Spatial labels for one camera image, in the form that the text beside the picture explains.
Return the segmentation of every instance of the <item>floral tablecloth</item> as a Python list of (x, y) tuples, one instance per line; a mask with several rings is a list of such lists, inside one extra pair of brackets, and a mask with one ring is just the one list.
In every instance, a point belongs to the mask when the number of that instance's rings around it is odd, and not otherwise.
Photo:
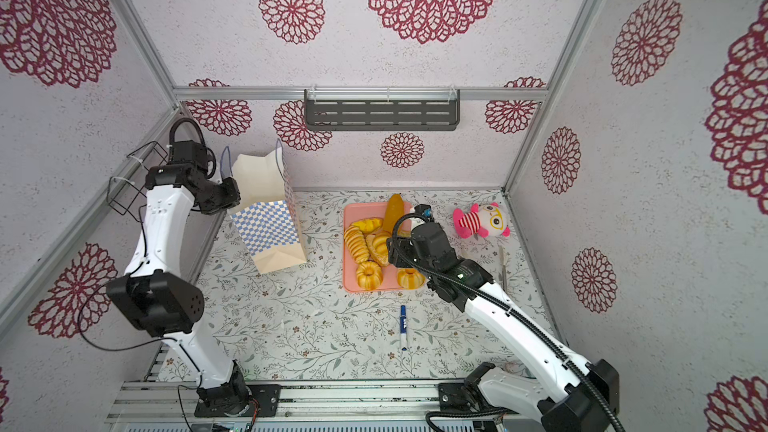
[[(385, 202), (391, 192), (297, 192), (307, 263), (260, 274), (232, 221), (226, 218), (197, 286), (205, 294), (204, 326), (237, 359), (247, 380), (461, 378), (491, 361), (522, 374), (524, 367), (496, 337), (425, 287), (415, 291), (351, 294), (341, 283), (344, 207)], [(500, 191), (402, 192), (432, 206), (457, 254), (501, 277), (507, 291), (550, 330), (513, 229), (509, 237), (460, 239), (456, 207), (498, 202)], [(399, 350), (400, 305), (407, 306), (409, 350)], [(159, 380), (196, 380), (173, 352)]]

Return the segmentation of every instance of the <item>blue and white checkered pattern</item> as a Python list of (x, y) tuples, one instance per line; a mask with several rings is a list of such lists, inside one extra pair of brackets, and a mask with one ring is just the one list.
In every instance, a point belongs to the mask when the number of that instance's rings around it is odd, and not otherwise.
[(299, 234), (288, 209), (288, 202), (256, 202), (232, 216), (251, 255), (276, 245), (299, 243)]

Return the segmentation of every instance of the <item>wall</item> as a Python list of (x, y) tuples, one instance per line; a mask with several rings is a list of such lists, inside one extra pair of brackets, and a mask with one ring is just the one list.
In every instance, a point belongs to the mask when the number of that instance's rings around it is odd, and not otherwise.
[(627, 430), (762, 430), (768, 2), (647, 1), (605, 3), (512, 206)]
[(168, 108), (106, 0), (7, 1), (0, 301)]
[[(132, 1), (182, 86), (544, 86), (582, 0)], [(386, 145), (391, 132), (307, 131), (301, 101), (190, 109), (220, 135), (217, 153), (261, 154), (281, 137), (296, 187), (487, 188), (506, 178), (534, 106), (463, 102), (456, 132)]]

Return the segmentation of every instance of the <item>black wire rack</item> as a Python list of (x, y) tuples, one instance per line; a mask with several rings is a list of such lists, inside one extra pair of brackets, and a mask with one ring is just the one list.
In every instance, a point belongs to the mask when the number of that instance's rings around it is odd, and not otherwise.
[[(143, 168), (144, 175), (146, 175), (146, 172), (149, 171), (150, 167), (162, 166), (166, 163), (168, 160), (168, 152), (166, 152), (157, 141), (153, 140), (152, 142), (145, 143), (125, 157), (136, 160), (141, 165), (139, 170)], [(139, 203), (138, 206), (135, 205), (139, 196), (144, 197), (144, 199), (147, 198), (147, 194), (144, 193), (146, 187), (143, 183), (140, 187), (136, 187), (135, 181), (131, 180), (131, 178), (110, 177), (109, 183), (107, 184), (107, 195), (104, 200), (112, 210), (121, 216), (129, 214), (136, 222), (141, 223), (139, 208), (146, 203), (146, 200), (139, 201), (142, 203)], [(129, 185), (130, 189), (125, 191), (125, 187), (121, 186), (119, 182), (124, 182)]]

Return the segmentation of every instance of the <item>pink tray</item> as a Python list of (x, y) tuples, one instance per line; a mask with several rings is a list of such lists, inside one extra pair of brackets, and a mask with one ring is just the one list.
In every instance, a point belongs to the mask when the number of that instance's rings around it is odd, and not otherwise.
[[(403, 201), (403, 214), (406, 214), (411, 210), (410, 202)], [(367, 204), (349, 204), (344, 207), (344, 230), (350, 226), (352, 222), (359, 221), (361, 218), (381, 217), (384, 218), (386, 212), (386, 202), (370, 202)], [(400, 232), (411, 230), (411, 221), (406, 221)], [(342, 276), (344, 289), (347, 292), (378, 292), (378, 291), (397, 291), (402, 290), (402, 287), (397, 283), (397, 267), (394, 265), (387, 265), (382, 269), (384, 280), (379, 288), (367, 291), (361, 288), (357, 284), (357, 263), (352, 259), (352, 254), (344, 245), (344, 236), (341, 236), (341, 246), (344, 249), (344, 261), (342, 265)]]

